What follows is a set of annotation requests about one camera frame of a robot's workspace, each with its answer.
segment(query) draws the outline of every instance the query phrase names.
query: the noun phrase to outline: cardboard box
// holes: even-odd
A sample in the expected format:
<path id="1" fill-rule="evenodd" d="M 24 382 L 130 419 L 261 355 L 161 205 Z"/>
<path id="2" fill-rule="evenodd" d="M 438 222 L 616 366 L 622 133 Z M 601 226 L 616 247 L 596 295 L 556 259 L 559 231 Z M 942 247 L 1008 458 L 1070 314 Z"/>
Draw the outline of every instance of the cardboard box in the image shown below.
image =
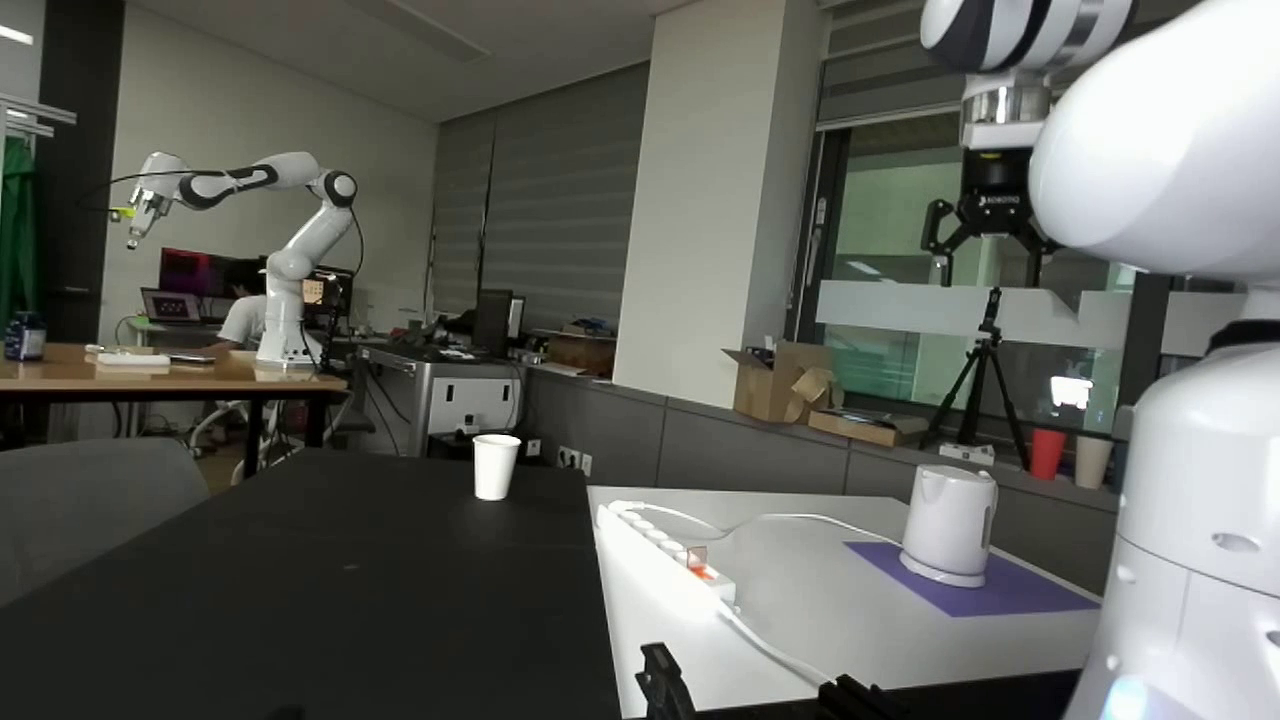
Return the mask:
<path id="1" fill-rule="evenodd" d="M 543 343 L 547 363 L 568 363 L 590 375 L 611 375 L 611 341 L 592 341 L 592 334 L 547 334 Z"/>
<path id="2" fill-rule="evenodd" d="M 728 352 L 737 361 L 732 410 L 768 422 L 806 422 L 809 408 L 831 394 L 831 355 L 822 343 L 781 343 L 771 366 L 752 352 Z"/>
<path id="3" fill-rule="evenodd" d="M 845 435 L 845 439 L 862 439 L 862 445 L 895 446 L 895 427 L 858 419 L 858 417 L 809 410 L 809 427 L 830 430 L 830 435 Z"/>

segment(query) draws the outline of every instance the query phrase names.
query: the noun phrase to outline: wall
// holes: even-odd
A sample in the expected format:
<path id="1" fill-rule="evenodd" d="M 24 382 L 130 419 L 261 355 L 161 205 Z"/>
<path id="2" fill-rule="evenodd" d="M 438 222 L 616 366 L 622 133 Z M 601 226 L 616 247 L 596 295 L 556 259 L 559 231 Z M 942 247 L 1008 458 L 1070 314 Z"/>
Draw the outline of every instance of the wall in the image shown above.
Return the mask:
<path id="1" fill-rule="evenodd" d="M 398 326 L 423 314 L 423 252 L 434 208 L 438 129 L 403 112 L 335 90 L 305 71 L 268 63 L 254 52 L 189 30 L 166 17 L 130 3 L 116 176 L 138 173 L 148 151 L 174 151 L 193 167 L 238 167 L 274 151 L 318 151 L 361 183 L 363 273 L 357 281 L 357 323 Z M 202 247 L 220 256 L 265 256 L 282 247 L 309 215 L 309 191 L 254 191 L 213 211 L 176 208 L 130 252 L 124 226 L 112 226 L 105 256 L 99 341 L 139 312 L 143 284 L 158 284 L 161 247 Z M 349 231 L 329 264 L 357 264 L 361 244 Z"/>
<path id="2" fill-rule="evenodd" d="M 721 347 L 785 326 L 816 57 L 816 3 L 700 0 L 657 18 L 622 382 L 728 408 Z"/>
<path id="3" fill-rule="evenodd" d="M 46 0 L 0 0 L 0 22 L 32 30 L 38 44 L 0 44 L 0 88 L 40 103 Z"/>

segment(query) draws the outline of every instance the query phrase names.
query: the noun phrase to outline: table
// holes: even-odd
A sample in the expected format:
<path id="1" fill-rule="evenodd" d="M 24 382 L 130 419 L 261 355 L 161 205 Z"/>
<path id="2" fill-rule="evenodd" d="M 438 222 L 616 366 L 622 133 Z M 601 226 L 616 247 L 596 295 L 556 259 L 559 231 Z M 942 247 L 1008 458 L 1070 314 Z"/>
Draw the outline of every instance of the table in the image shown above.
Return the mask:
<path id="1" fill-rule="evenodd" d="M 0 363 L 0 401 L 249 401 L 245 476 L 257 476 L 268 401 L 309 404 L 309 446 L 326 445 L 326 408 L 349 393 L 349 378 L 319 371 L 265 366 L 245 355 L 217 363 L 105 366 L 83 343 L 46 343 L 38 363 Z"/>
<path id="2" fill-rule="evenodd" d="M 299 452 L 0 609 L 0 715 L 616 715 L 584 483 Z"/>
<path id="3" fill-rule="evenodd" d="M 1086 609 L 943 617 L 862 562 L 849 539 L 905 534 L 907 502 L 887 495 L 592 489 L 590 498 L 624 715 L 645 715 L 645 693 L 633 675 L 645 666 L 640 642 L 654 641 L 667 642 L 700 713 L 813 699 L 816 686 L 771 662 L 721 617 L 696 610 L 696 598 L 677 586 L 681 567 L 649 567 L 640 553 L 611 539 L 603 527 L 603 506 L 611 498 L 694 511 L 717 527 L 776 511 L 822 511 L 867 527 L 871 534 L 853 534 L 797 514 L 752 522 L 732 539 L 713 542 L 713 562 L 741 582 L 741 602 L 757 630 L 791 659 L 822 666 L 830 678 L 845 673 L 880 686 L 932 686 L 1082 673 L 1095 635 L 1095 597 L 1082 597 L 1061 581 L 1052 582 L 1077 592 Z M 708 531 L 690 521 L 657 511 L 645 521 L 683 542 L 708 546 Z"/>
<path id="4" fill-rule="evenodd" d="M 130 333 L 139 347 L 209 347 L 217 343 L 217 323 L 153 323 L 148 314 L 131 314 Z"/>

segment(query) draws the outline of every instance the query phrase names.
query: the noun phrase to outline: white table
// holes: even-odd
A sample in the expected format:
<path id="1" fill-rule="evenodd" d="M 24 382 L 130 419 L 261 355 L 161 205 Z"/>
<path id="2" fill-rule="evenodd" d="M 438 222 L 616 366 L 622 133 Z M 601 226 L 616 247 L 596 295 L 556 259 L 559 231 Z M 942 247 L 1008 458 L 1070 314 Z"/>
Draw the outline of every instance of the white table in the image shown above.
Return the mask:
<path id="1" fill-rule="evenodd" d="M 901 539 L 907 521 L 907 502 L 885 495 L 592 489 L 590 498 L 624 715 L 645 715 L 649 708 L 636 685 L 645 666 L 640 642 L 667 642 L 700 713 L 813 699 L 816 686 L 737 635 L 708 610 L 713 602 L 683 597 L 694 586 L 683 567 L 636 561 L 616 522 L 603 527 L 601 506 L 611 498 L 665 502 L 717 527 L 768 511 L 822 511 L 887 539 Z M 920 686 L 1072 673 L 1086 666 L 1102 617 L 1095 609 L 949 617 L 849 546 L 849 539 L 867 534 L 816 521 L 764 521 L 713 542 L 690 521 L 659 511 L 645 511 L 645 521 L 683 542 L 708 546 L 708 561 L 737 581 L 741 609 L 771 649 L 824 675 L 853 675 L 862 685 Z"/>

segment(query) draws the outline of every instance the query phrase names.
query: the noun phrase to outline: computer screen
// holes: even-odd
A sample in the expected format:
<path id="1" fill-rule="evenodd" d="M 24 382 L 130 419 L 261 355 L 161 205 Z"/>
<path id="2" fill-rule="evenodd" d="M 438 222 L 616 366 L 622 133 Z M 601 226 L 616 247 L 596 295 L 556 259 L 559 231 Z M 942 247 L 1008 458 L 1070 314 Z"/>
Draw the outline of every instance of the computer screen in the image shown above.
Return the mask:
<path id="1" fill-rule="evenodd" d="M 480 287 L 475 333 L 473 333 L 475 355 L 508 355 L 508 312 L 514 312 L 508 287 Z"/>
<path id="2" fill-rule="evenodd" d="M 241 264 L 232 256 L 161 247 L 161 287 L 193 292 L 193 295 L 227 295 L 227 268 Z"/>
<path id="3" fill-rule="evenodd" d="M 193 292 L 143 287 L 143 312 L 153 323 L 195 323 L 202 301 Z"/>

